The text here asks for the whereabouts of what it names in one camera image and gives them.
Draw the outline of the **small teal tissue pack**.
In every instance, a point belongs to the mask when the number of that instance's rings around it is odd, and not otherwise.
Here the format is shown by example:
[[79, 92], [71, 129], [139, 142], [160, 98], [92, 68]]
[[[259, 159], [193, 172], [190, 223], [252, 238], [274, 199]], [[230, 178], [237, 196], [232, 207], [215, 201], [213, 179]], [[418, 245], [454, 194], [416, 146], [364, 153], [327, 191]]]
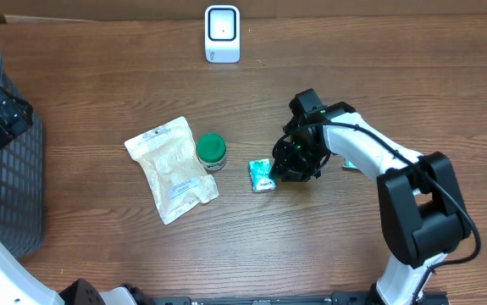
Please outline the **small teal tissue pack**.
[[252, 191], [255, 193], [272, 191], [276, 188], [275, 180], [269, 177], [272, 164], [269, 158], [252, 160], [248, 165], [252, 183]]

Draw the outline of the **teal wet wipes pack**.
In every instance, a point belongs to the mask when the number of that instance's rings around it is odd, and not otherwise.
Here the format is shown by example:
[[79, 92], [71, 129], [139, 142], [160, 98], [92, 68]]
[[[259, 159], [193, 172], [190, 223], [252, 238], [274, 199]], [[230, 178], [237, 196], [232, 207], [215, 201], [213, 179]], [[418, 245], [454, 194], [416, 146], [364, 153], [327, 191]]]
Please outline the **teal wet wipes pack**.
[[345, 162], [343, 164], [343, 168], [344, 169], [358, 170], [358, 167], [355, 164], [353, 164], [352, 162], [350, 162], [348, 159], [345, 160]]

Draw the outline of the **green cap white bottle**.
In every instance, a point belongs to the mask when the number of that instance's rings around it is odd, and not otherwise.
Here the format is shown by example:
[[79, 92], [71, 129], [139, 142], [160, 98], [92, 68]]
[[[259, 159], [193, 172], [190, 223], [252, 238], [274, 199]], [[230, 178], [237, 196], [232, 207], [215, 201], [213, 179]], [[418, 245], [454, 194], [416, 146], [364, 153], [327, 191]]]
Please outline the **green cap white bottle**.
[[203, 135], [197, 142], [196, 153], [208, 171], [221, 170], [226, 164], [226, 144], [222, 136], [215, 133]]

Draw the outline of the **beige nut snack bag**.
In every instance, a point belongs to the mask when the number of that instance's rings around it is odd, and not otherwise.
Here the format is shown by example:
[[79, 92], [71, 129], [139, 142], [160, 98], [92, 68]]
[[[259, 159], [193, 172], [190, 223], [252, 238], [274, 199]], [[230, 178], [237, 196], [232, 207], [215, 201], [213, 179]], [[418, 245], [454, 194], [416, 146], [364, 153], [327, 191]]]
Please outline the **beige nut snack bag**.
[[185, 117], [125, 141], [125, 148], [144, 171], [164, 224], [219, 196], [215, 179], [196, 155], [196, 143]]

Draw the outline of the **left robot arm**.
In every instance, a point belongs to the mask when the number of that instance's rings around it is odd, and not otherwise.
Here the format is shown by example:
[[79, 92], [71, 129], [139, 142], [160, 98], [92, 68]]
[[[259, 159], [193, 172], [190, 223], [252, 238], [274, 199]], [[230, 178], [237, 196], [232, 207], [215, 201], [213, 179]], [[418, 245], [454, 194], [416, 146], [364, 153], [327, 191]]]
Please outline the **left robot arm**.
[[[33, 124], [33, 108], [0, 86], [0, 150]], [[123, 284], [111, 291], [97, 291], [78, 279], [56, 292], [32, 276], [0, 242], [0, 304], [137, 305], [152, 304], [137, 287]]]

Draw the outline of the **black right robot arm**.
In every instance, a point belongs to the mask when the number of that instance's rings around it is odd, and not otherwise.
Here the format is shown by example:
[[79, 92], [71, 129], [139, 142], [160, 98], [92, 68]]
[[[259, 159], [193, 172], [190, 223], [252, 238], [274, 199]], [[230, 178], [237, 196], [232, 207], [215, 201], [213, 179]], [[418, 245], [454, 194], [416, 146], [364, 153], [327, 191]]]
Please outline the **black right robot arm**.
[[468, 215], [450, 159], [405, 148], [365, 122], [345, 102], [324, 105], [313, 89], [289, 103], [292, 118], [274, 144], [270, 177], [318, 178], [333, 155], [353, 163], [377, 187], [381, 230], [390, 249], [384, 273], [368, 292], [335, 292], [333, 304], [446, 304], [426, 292], [442, 266], [475, 259], [482, 241]]

